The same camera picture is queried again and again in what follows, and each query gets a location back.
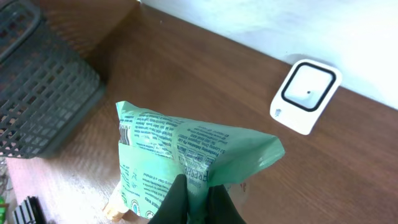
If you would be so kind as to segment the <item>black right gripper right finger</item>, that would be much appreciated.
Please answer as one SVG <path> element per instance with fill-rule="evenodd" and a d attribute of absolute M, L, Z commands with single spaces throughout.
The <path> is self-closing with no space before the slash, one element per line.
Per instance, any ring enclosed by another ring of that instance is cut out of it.
<path fill-rule="evenodd" d="M 245 224 L 224 185 L 210 187 L 206 201 L 206 224 Z"/>

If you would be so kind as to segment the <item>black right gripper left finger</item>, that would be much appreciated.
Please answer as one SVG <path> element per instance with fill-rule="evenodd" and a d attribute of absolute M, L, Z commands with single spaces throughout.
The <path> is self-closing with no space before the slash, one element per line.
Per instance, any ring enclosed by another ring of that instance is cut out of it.
<path fill-rule="evenodd" d="M 188 219 L 187 178 L 176 176 L 160 208 L 148 224 L 186 224 Z"/>

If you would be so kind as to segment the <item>teal snack packet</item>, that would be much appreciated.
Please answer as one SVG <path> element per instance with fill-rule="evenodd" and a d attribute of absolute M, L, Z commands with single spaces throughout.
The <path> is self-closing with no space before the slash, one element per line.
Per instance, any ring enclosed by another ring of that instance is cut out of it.
<path fill-rule="evenodd" d="M 155 215 L 176 176 L 184 174 L 188 221 L 204 223 L 210 187 L 240 184 L 285 154 L 271 134 L 166 116 L 127 101 L 116 109 L 121 198 L 143 218 Z"/>

